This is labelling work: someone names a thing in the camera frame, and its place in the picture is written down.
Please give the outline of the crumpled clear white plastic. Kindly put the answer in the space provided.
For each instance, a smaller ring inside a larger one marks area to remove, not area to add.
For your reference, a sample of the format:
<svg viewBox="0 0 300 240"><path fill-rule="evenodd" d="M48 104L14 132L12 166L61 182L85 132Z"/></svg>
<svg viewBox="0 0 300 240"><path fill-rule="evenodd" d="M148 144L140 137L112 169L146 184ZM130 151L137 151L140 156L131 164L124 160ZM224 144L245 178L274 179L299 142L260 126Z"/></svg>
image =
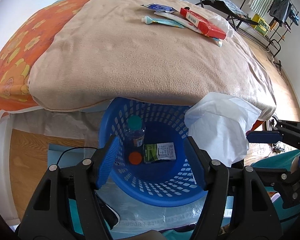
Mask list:
<svg viewBox="0 0 300 240"><path fill-rule="evenodd" d="M220 15L216 15L210 17L208 21L224 31L226 33L226 38L233 38L235 30L225 18Z"/></svg>

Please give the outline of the red cardboard box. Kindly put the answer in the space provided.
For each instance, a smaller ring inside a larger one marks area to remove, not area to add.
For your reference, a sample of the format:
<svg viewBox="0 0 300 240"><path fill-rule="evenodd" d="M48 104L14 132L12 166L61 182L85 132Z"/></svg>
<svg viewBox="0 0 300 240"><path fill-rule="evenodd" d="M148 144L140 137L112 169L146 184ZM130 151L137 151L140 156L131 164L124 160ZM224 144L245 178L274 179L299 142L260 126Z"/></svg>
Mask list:
<svg viewBox="0 0 300 240"><path fill-rule="evenodd" d="M181 8L180 14L198 28L203 35L218 38L220 40L226 38L226 33L222 29L210 23L206 18L189 8Z"/></svg>

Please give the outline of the blue foil wrapper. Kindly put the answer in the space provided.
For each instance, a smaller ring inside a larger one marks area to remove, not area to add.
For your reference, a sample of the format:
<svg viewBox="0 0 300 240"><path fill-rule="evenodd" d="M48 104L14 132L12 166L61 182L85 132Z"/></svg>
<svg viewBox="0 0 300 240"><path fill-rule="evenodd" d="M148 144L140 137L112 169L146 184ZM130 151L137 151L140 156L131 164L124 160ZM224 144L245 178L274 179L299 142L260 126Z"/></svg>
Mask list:
<svg viewBox="0 0 300 240"><path fill-rule="evenodd" d="M166 6L166 5L155 4L155 3L142 4L142 6L146 7L147 9L149 9L151 11L154 11L154 12L165 12L165 13L172 14L172 13L177 11L173 7L169 7L169 6Z"/></svg>

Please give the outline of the black metal clothes rack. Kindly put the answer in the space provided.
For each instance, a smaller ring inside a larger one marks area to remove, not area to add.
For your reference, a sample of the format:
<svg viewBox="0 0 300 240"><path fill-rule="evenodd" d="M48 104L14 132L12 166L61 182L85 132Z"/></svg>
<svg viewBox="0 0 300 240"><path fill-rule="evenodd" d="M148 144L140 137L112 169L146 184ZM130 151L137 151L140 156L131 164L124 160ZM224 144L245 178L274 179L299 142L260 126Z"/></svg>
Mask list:
<svg viewBox="0 0 300 240"><path fill-rule="evenodd" d="M243 0L240 8L244 6L253 23L239 21L237 30L276 57L286 33L291 32L293 25L299 25L299 11L291 0Z"/></svg>

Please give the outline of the yellow green box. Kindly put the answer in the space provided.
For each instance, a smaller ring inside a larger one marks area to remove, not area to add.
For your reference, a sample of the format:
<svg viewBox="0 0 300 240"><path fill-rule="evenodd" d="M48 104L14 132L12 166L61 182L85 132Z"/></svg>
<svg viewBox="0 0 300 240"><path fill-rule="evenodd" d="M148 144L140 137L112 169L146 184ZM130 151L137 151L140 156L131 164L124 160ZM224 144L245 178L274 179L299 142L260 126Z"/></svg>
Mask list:
<svg viewBox="0 0 300 240"><path fill-rule="evenodd" d="M270 30L269 24L258 14L255 14L252 21L257 22L257 25L251 24L251 27L255 29L262 36L266 36Z"/></svg>

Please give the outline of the green white milk carton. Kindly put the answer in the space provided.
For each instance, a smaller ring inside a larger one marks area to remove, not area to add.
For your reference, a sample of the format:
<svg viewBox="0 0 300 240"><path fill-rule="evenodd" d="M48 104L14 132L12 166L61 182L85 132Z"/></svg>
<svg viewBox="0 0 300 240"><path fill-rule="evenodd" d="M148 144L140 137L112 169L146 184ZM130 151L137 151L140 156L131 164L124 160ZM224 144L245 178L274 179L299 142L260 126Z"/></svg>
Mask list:
<svg viewBox="0 0 300 240"><path fill-rule="evenodd" d="M143 146L143 159L146 164L157 161L175 160L174 143L145 144Z"/></svg>

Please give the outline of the white plastic bag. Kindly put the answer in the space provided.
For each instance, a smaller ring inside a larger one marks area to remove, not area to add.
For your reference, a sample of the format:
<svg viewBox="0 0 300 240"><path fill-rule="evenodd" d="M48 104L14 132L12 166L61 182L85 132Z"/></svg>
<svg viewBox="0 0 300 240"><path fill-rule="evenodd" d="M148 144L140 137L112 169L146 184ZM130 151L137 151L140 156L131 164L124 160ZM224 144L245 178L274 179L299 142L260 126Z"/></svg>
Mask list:
<svg viewBox="0 0 300 240"><path fill-rule="evenodd" d="M184 122L201 150L230 167L247 155L246 132L260 114L243 99L211 92L185 113Z"/></svg>

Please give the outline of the orange floral bedsheet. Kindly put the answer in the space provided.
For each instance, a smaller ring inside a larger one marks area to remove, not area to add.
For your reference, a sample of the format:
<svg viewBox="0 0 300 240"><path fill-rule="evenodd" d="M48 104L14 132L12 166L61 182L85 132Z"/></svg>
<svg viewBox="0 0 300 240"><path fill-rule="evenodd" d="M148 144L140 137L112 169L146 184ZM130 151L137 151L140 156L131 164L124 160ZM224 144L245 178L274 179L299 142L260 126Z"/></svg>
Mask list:
<svg viewBox="0 0 300 240"><path fill-rule="evenodd" d="M10 113L39 106L27 85L30 70L54 36L90 0L62 0L37 11L9 39L0 52L0 120Z"/></svg>

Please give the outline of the clear plastic bottle teal cap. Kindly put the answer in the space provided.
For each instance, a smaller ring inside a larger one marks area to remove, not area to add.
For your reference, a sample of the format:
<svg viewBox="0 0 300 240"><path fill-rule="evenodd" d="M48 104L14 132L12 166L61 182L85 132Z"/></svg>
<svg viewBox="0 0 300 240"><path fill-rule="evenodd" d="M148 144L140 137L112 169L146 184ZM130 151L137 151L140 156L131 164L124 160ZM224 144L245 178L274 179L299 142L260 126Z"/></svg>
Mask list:
<svg viewBox="0 0 300 240"><path fill-rule="evenodd" d="M139 116L132 115L128 118L125 135L126 145L130 150L142 151L145 130L145 124Z"/></svg>

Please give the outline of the colourful small wrapper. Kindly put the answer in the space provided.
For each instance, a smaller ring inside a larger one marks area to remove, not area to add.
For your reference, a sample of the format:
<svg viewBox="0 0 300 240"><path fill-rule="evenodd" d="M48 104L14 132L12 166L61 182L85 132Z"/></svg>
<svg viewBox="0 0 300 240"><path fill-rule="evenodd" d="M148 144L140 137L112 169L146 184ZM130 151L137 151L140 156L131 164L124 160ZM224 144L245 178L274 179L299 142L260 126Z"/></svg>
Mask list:
<svg viewBox="0 0 300 240"><path fill-rule="evenodd" d="M219 38L214 38L213 37L212 39L216 42L217 46L221 47L223 45L222 40L220 40Z"/></svg>

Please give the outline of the black folding chair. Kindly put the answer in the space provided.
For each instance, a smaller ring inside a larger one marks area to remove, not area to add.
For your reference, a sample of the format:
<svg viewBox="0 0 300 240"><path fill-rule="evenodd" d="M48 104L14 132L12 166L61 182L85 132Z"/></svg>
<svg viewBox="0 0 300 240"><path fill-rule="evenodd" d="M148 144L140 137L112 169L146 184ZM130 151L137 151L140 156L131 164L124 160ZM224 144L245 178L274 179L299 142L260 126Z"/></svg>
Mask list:
<svg viewBox="0 0 300 240"><path fill-rule="evenodd" d="M207 5L227 15L226 20L231 20L235 30L239 28L242 22L250 25L258 25L248 14L242 11L230 0L199 0L196 5L202 8Z"/></svg>

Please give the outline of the beige fleece blanket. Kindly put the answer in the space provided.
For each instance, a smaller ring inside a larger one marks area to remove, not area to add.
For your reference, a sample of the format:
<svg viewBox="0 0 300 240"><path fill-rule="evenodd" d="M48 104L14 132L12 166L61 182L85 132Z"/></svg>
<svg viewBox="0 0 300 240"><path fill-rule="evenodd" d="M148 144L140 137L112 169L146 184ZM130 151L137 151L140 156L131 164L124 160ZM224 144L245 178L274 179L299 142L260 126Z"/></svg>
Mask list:
<svg viewBox="0 0 300 240"><path fill-rule="evenodd" d="M190 29L144 24L145 4L190 7L181 0L90 0L34 63L30 94L45 109L75 111L117 97L194 105L210 92L242 98L269 119L271 79L238 33L222 46Z"/></svg>

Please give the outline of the teal cream tube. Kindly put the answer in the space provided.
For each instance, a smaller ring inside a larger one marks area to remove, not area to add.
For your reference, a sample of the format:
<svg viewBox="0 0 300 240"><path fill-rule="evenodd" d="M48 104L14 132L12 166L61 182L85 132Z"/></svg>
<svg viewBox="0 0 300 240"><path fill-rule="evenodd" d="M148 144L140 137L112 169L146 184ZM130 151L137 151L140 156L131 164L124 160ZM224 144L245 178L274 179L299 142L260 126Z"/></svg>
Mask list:
<svg viewBox="0 0 300 240"><path fill-rule="evenodd" d="M141 22L149 25L153 23L162 24L170 27L184 29L184 26L174 20L167 20L162 18L151 18L149 16L145 16L141 19Z"/></svg>

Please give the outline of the blue plastic laundry basket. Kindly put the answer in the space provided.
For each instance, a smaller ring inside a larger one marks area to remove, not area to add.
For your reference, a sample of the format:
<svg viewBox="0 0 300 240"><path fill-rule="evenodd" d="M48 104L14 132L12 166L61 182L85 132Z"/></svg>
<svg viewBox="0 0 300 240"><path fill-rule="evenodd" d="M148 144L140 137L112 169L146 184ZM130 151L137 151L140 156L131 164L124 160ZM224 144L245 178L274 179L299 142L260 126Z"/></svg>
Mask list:
<svg viewBox="0 0 300 240"><path fill-rule="evenodd" d="M110 136L120 140L110 173L130 197L159 207L190 204L206 195L197 185L184 151L189 106L160 105L115 98L99 131L103 147Z"/></svg>

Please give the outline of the dark hanging jacket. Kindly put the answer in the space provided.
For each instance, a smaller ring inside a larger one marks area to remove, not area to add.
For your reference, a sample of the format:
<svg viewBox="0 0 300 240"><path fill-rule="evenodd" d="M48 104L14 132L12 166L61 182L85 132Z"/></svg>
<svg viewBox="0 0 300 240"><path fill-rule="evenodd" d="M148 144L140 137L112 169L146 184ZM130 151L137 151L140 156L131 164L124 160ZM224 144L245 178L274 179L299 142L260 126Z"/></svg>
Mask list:
<svg viewBox="0 0 300 240"><path fill-rule="evenodd" d="M290 0L273 0L268 13L282 26L289 16L291 7Z"/></svg>

